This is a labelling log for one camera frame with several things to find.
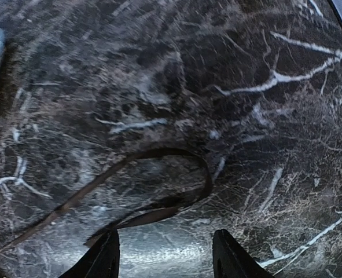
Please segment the black twine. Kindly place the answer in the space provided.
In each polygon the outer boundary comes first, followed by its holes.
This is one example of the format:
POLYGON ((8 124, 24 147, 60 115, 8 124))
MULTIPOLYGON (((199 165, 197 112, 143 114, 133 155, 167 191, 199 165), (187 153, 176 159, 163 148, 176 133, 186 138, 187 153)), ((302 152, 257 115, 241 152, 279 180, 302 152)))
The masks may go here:
POLYGON ((192 151, 160 147, 133 152, 112 163, 13 239, 6 239, 0 255, 68 217, 78 217, 77 223, 83 224, 84 246, 91 247, 107 230, 173 217, 207 198, 213 187, 208 163, 192 151))

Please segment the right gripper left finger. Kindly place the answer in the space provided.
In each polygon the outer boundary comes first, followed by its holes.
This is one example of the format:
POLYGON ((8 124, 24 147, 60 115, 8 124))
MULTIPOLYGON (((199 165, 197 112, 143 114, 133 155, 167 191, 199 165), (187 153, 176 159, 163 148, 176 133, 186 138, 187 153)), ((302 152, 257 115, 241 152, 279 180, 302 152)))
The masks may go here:
POLYGON ((117 230, 105 232, 74 266, 59 278, 119 277, 120 244, 117 230))

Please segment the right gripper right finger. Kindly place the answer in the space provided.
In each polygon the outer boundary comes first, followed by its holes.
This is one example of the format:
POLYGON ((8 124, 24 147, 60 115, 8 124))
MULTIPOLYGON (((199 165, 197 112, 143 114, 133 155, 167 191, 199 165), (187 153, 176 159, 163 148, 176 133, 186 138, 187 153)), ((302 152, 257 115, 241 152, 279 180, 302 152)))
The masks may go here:
POLYGON ((215 231, 212 242, 214 277, 272 278, 226 230, 215 231))

